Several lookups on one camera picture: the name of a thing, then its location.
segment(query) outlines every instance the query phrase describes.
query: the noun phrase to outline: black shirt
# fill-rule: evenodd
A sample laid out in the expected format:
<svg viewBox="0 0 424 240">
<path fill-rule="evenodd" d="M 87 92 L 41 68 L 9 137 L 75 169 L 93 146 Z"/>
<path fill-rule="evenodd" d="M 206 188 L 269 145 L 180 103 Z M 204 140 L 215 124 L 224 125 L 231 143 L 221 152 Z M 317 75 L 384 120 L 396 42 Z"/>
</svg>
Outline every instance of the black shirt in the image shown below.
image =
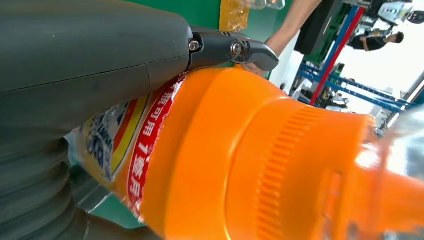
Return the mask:
<svg viewBox="0 0 424 240">
<path fill-rule="evenodd" d="M 354 49 L 364 50 L 364 43 L 361 41 L 361 37 L 363 37 L 363 35 L 356 36 L 350 43 L 350 46 Z M 386 38 L 381 36 L 368 37 L 366 39 L 366 45 L 368 46 L 369 51 L 382 49 L 386 45 L 384 39 Z"/>
</svg>

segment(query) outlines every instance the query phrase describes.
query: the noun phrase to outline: gray robot arm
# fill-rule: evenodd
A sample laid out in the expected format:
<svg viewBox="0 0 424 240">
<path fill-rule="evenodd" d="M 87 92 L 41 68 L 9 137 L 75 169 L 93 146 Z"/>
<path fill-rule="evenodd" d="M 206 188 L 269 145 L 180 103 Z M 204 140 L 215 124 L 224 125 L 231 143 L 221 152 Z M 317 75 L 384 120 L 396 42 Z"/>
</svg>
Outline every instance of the gray robot arm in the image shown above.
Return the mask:
<svg viewBox="0 0 424 240">
<path fill-rule="evenodd" d="M 63 139 L 94 114 L 175 76 L 278 63 L 242 34 L 114 0 L 0 1 L 0 239 L 157 239 L 76 207 Z"/>
</svg>

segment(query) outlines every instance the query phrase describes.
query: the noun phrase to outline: screw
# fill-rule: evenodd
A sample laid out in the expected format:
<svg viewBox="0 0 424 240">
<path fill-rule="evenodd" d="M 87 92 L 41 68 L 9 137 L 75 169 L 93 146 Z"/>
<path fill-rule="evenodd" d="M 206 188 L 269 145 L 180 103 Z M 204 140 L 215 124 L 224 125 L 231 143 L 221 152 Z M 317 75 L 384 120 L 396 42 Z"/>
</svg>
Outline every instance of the screw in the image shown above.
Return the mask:
<svg viewBox="0 0 424 240">
<path fill-rule="evenodd" d="M 193 40 L 188 44 L 188 49 L 190 51 L 196 51 L 199 48 L 200 48 L 200 43 L 198 41 Z"/>
<path fill-rule="evenodd" d="M 240 43 L 233 42 L 231 44 L 231 53 L 234 55 L 238 55 L 242 51 L 242 47 L 240 46 Z"/>
</svg>

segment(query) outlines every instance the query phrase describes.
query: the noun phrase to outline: bottle label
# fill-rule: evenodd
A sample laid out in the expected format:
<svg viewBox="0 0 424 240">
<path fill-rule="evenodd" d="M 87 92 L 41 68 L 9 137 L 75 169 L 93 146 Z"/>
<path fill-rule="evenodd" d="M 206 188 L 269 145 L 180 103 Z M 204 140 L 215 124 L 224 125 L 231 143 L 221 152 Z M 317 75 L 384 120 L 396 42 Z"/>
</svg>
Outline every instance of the bottle label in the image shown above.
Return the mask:
<svg viewBox="0 0 424 240">
<path fill-rule="evenodd" d="M 99 113 L 67 136 L 71 160 L 114 192 L 137 217 L 151 154 L 185 78 L 181 75 L 148 96 Z"/>
</svg>

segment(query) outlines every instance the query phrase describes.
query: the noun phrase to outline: orange bottle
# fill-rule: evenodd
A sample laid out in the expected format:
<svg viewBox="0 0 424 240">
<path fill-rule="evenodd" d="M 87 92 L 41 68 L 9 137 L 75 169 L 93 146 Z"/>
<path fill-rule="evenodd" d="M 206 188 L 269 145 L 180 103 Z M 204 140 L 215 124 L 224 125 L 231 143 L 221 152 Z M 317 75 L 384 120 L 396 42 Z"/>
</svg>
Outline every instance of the orange bottle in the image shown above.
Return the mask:
<svg viewBox="0 0 424 240">
<path fill-rule="evenodd" d="M 367 115 L 305 105 L 235 68 L 111 109 L 75 131 L 81 162 L 166 240 L 377 239 L 402 227 L 396 211 L 370 222 L 397 193 L 357 163 L 374 136 Z"/>
<path fill-rule="evenodd" d="M 331 232 L 344 239 L 350 172 L 370 124 L 242 70 L 192 72 L 151 155 L 141 215 L 170 240 L 321 239 L 339 179 Z"/>
</svg>

